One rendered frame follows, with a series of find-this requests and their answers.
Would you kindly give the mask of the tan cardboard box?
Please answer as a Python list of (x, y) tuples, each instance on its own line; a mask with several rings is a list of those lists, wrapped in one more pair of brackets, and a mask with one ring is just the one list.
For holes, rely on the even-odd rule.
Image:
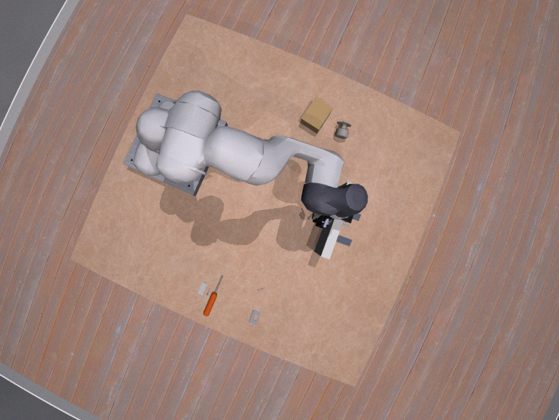
[(316, 97), (301, 118), (300, 123), (318, 133), (332, 109), (333, 107)]

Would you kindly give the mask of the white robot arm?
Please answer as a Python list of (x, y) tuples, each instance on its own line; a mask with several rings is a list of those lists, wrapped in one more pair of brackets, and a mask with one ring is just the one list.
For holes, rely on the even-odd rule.
[(366, 207), (368, 195), (362, 185), (337, 188), (344, 166), (339, 154), (281, 135), (267, 140), (229, 126), (217, 127), (221, 110), (214, 97), (201, 91), (146, 109), (136, 123), (140, 140), (133, 161), (136, 169), (188, 183), (207, 175), (200, 169), (208, 166), (258, 186), (277, 178), (296, 154), (293, 157), (308, 162), (301, 196), (307, 210), (351, 223)]

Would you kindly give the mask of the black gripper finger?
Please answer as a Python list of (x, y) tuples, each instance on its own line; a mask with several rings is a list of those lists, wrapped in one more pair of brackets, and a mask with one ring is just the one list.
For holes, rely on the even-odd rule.
[(329, 227), (328, 226), (328, 224), (329, 224), (328, 221), (329, 221), (329, 219), (325, 220), (325, 216), (321, 215), (319, 218), (315, 218), (312, 222), (316, 223), (317, 227), (328, 228)]

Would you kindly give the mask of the orange-handled screwdriver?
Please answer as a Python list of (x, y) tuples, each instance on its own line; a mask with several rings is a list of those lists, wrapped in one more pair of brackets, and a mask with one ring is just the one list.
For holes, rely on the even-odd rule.
[[(222, 280), (222, 279), (220, 279), (219, 284), (220, 284), (221, 280)], [(205, 310), (204, 310), (204, 312), (203, 312), (204, 316), (208, 316), (208, 315), (210, 314), (210, 311), (211, 311), (211, 309), (212, 309), (212, 307), (213, 307), (213, 304), (214, 304), (214, 302), (215, 302), (215, 299), (216, 299), (216, 297), (217, 297), (217, 293), (216, 293), (216, 292), (217, 292), (217, 290), (218, 290), (219, 284), (218, 284), (218, 286), (217, 286), (217, 288), (216, 288), (216, 291), (213, 292), (213, 293), (211, 294), (211, 297), (210, 297), (210, 299), (209, 299), (209, 301), (208, 301), (208, 303), (207, 303), (207, 305), (206, 305), (206, 308), (205, 308)]]

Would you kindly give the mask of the grey door knob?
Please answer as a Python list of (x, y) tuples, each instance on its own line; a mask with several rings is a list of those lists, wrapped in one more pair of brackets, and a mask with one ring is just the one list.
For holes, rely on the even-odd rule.
[(336, 137), (342, 138), (342, 139), (346, 139), (348, 138), (348, 133), (349, 131), (346, 129), (346, 127), (350, 127), (351, 124), (342, 121), (342, 122), (337, 122), (338, 125), (341, 126), (341, 128), (337, 128), (336, 129)]
[[(316, 213), (313, 212), (313, 214), (312, 214), (312, 220), (314, 220), (315, 218), (319, 218), (320, 216), (321, 216), (321, 215), (318, 215), (318, 214), (316, 214)], [(348, 226), (348, 224), (346, 224), (346, 223), (344, 223), (344, 222), (343, 222), (342, 225)]]

